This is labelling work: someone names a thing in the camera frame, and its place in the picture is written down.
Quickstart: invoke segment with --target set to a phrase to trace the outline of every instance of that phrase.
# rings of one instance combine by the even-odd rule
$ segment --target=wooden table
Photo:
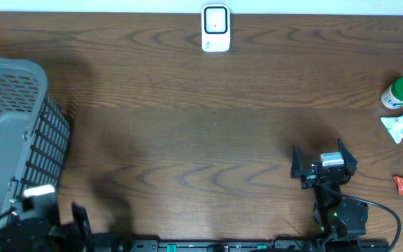
[[[319,232],[312,190],[290,179],[341,137],[358,160],[345,193],[403,224],[403,140],[381,92],[403,76],[403,17],[233,15],[232,47],[204,53],[199,15],[0,13],[0,56],[39,63],[72,118],[64,221],[162,239]],[[394,237],[371,207],[367,237]],[[403,229],[396,251],[403,251]]]

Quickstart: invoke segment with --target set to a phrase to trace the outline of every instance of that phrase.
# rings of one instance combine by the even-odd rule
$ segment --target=white rectangular device
[[[225,52],[231,41],[229,8],[209,4],[201,10],[201,47],[205,52]]]

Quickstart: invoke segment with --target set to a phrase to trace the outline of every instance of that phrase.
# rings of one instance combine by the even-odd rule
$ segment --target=pill bottle
[[[403,77],[383,91],[382,104],[389,109],[398,109],[403,105]]]

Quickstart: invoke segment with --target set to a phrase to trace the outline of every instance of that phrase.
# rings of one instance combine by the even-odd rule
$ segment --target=white wall
[[[200,13],[207,3],[232,13],[403,15],[403,0],[0,0],[0,11]]]

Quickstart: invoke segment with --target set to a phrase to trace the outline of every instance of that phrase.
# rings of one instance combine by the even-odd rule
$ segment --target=gray basket
[[[0,213],[27,188],[57,188],[71,134],[47,89],[39,65],[0,58]]]

